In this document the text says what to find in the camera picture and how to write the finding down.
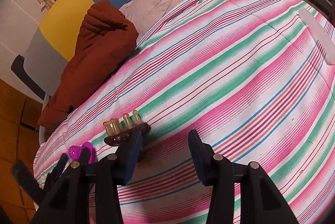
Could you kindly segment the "rust brown quilted jacket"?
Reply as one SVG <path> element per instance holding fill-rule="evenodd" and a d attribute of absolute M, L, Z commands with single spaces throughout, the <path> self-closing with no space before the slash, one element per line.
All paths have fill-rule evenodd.
<path fill-rule="evenodd" d="M 38 125 L 52 133 L 118 70 L 134 51 L 139 36 L 134 24 L 107 0 L 94 3 L 84 16 L 75 55 L 61 83 L 42 110 Z"/>

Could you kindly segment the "pink quilted pillow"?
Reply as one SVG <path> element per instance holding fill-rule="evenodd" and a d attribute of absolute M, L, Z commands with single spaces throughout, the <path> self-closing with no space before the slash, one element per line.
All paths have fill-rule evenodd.
<path fill-rule="evenodd" d="M 166 13 L 185 0 L 131 0 L 119 10 L 130 20 L 140 40 Z"/>

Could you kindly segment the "grey yellow blue headboard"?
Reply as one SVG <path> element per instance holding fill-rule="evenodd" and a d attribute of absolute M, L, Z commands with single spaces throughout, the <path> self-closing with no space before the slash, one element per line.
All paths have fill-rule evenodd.
<path fill-rule="evenodd" d="M 88 9 L 101 0 L 56 0 L 41 20 L 24 57 L 24 69 L 45 95 L 53 95 L 74 56 L 77 36 Z M 107 0 L 121 8 L 131 0 Z"/>

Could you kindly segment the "brown massage brush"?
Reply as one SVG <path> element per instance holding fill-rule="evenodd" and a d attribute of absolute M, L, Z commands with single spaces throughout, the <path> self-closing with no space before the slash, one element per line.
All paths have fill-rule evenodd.
<path fill-rule="evenodd" d="M 130 140 L 133 134 L 140 132 L 142 136 L 147 135 L 151 126 L 143 122 L 138 111 L 132 111 L 135 122 L 132 121 L 129 114 L 123 115 L 125 126 L 122 126 L 119 119 L 112 118 L 103 122 L 107 136 L 104 138 L 104 143 L 109 146 L 120 146 Z"/>

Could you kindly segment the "purple button-top toy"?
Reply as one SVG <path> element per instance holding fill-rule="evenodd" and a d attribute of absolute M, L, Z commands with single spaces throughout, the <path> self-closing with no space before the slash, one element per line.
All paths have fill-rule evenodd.
<path fill-rule="evenodd" d="M 90 151 L 88 164 L 95 162 L 95 148 L 90 142 L 84 142 L 81 146 L 70 146 L 68 149 L 68 155 L 72 160 L 79 161 L 80 155 L 84 149 L 88 149 Z"/>

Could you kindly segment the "black rolled mat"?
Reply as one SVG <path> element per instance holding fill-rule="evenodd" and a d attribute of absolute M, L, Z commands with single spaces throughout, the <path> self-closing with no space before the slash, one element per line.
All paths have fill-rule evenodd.
<path fill-rule="evenodd" d="M 45 91 L 30 78 L 24 69 L 24 57 L 18 55 L 11 64 L 11 71 L 42 101 L 45 98 Z"/>

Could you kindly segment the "striped pink green blanket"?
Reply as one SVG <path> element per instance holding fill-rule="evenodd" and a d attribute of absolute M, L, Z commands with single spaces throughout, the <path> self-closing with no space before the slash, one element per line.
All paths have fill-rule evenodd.
<path fill-rule="evenodd" d="M 258 162 L 300 223 L 334 199 L 334 66 L 324 60 L 302 0 L 186 0 L 162 17 L 128 60 L 42 144 L 33 172 L 46 175 L 71 145 L 97 159 L 114 152 L 103 122 L 137 111 L 150 124 L 144 159 L 119 187 L 125 223 L 205 223 L 211 189 L 198 179 L 187 136 L 232 162 Z"/>

